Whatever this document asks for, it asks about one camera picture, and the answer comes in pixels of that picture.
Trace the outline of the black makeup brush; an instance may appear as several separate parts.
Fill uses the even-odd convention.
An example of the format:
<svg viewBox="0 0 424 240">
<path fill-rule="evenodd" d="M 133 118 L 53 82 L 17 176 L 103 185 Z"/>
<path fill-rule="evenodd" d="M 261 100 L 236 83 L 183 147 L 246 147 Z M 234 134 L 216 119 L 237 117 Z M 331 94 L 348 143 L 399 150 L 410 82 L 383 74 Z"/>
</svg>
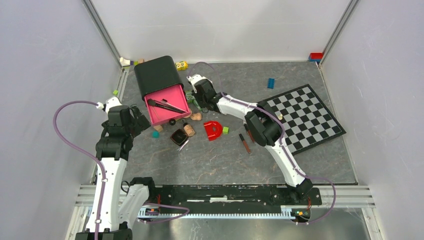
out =
<svg viewBox="0 0 424 240">
<path fill-rule="evenodd" d="M 149 106 L 152 106 L 152 107 L 157 107 L 157 108 L 165 109 L 165 110 L 168 110 L 168 111 L 171 111 L 171 112 L 175 112 L 175 113 L 179 113 L 179 114 L 184 114 L 186 112 L 186 111 L 184 111 L 182 109 L 179 109 L 177 107 L 171 106 L 169 104 L 160 103 L 160 102 L 158 102 L 156 100 L 153 100 L 151 98 L 147 100 L 147 104 Z"/>
</svg>

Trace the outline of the beige makeup sponge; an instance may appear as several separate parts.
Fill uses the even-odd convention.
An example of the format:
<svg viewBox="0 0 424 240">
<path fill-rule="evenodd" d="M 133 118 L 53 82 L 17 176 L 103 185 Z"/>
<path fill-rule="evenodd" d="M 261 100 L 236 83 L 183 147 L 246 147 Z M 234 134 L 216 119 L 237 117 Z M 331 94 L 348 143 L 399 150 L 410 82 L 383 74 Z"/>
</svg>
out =
<svg viewBox="0 0 424 240">
<path fill-rule="evenodd" d="M 202 118 L 203 118 L 203 116 L 202 116 L 202 114 L 201 114 L 200 112 L 197 112 L 197 113 L 192 113 L 192 114 L 190 115 L 190 118 L 191 118 L 192 120 L 194 120 L 194 121 L 201 121 L 201 120 L 202 120 Z"/>
</svg>

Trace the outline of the thin black pencil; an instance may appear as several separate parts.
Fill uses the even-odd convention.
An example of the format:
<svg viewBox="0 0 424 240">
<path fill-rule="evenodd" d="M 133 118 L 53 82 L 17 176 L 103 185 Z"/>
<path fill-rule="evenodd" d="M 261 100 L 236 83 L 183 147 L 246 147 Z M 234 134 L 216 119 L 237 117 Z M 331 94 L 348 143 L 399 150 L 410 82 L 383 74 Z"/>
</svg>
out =
<svg viewBox="0 0 424 240">
<path fill-rule="evenodd" d="M 171 107 L 171 108 L 173 108 L 173 109 L 176 109 L 176 110 L 182 111 L 183 113 L 185 113 L 185 112 L 186 112 L 185 110 L 183 110 L 183 109 L 181 109 L 181 108 L 179 108 L 179 107 L 177 107 L 177 106 L 174 106 L 174 105 L 170 104 L 170 103 L 169 103 L 169 102 L 167 102 L 165 99 L 163 99 L 163 100 L 161 101 L 161 103 L 162 103 L 162 104 L 164 104 L 165 106 L 168 106 L 168 107 Z"/>
</svg>

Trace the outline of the black pink drawer organizer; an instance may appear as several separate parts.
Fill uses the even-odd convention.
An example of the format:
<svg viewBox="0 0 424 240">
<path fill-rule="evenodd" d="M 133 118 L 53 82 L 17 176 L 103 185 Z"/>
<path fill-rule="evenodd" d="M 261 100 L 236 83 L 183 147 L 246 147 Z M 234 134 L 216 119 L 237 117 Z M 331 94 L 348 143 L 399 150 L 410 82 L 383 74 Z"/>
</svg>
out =
<svg viewBox="0 0 424 240">
<path fill-rule="evenodd" d="M 190 115 L 184 85 L 171 56 L 165 55 L 139 63 L 135 65 L 134 73 L 152 126 L 166 124 L 170 119 L 177 120 Z M 165 99 L 171 105 L 185 110 L 185 113 L 150 106 L 147 103 L 148 99 L 159 103 Z"/>
</svg>

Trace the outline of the red lipstick tube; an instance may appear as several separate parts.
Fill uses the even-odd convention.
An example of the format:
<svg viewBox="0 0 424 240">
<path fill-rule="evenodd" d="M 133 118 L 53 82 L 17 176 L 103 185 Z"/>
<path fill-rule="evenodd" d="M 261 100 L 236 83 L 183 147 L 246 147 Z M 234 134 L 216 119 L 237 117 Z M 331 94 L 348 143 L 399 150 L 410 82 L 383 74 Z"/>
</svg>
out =
<svg viewBox="0 0 424 240">
<path fill-rule="evenodd" d="M 244 123 L 244 124 L 243 124 L 243 126 L 244 126 L 244 128 L 245 128 L 245 130 L 246 130 L 246 132 L 247 132 L 247 134 L 248 134 L 248 136 L 249 136 L 249 138 L 251 139 L 251 141 L 252 141 L 253 143 L 255 143 L 255 139 L 254 139 L 254 137 L 253 137 L 253 135 L 252 135 L 252 132 L 250 131 L 250 129 L 249 129 L 249 127 L 248 127 L 248 125 L 247 125 L 246 123 Z"/>
</svg>

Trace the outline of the brown lip gloss tube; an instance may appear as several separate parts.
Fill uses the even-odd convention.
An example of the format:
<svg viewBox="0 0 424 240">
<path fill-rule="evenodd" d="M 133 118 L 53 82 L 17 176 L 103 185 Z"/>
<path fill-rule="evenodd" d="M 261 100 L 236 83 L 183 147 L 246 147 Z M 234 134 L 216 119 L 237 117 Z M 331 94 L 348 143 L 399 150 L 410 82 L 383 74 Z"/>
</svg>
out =
<svg viewBox="0 0 424 240">
<path fill-rule="evenodd" d="M 249 146 L 248 146 L 248 144 L 247 144 L 247 142 L 246 142 L 246 140 L 245 140 L 244 136 L 243 136 L 241 133 L 240 133 L 238 136 L 239 136 L 239 138 L 240 138 L 240 140 L 241 140 L 241 142 L 242 142 L 242 144 L 243 144 L 243 146 L 244 146 L 245 150 L 247 151 L 247 153 L 248 153 L 248 154 L 251 154 L 252 152 L 251 152 L 251 150 L 250 150 L 250 148 L 249 148 Z"/>
</svg>

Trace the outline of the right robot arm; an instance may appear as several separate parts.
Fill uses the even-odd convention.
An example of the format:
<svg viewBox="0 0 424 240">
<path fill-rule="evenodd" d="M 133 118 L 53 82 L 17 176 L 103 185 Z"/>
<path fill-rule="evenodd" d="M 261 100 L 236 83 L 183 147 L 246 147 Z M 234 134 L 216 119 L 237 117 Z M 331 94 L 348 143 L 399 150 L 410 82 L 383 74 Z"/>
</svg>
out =
<svg viewBox="0 0 424 240">
<path fill-rule="evenodd" d="M 254 141 L 267 149 L 280 168 L 293 203 L 302 204 L 309 198 L 312 181 L 295 161 L 285 140 L 284 126 L 266 101 L 251 103 L 217 92 L 212 81 L 198 74 L 187 81 L 201 107 L 244 120 Z"/>
</svg>

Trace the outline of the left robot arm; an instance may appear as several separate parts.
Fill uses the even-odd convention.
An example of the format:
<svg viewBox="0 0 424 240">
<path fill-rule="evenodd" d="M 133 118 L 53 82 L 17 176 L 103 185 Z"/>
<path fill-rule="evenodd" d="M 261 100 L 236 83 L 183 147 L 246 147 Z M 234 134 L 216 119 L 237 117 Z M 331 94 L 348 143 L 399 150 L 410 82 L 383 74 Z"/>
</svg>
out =
<svg viewBox="0 0 424 240">
<path fill-rule="evenodd" d="M 134 138 L 151 125 L 136 105 L 107 104 L 107 121 L 97 142 L 96 158 L 102 164 L 97 177 L 93 207 L 77 240 L 131 240 L 133 225 L 143 204 L 157 198 L 152 177 L 135 177 L 120 203 L 123 175 Z"/>
</svg>

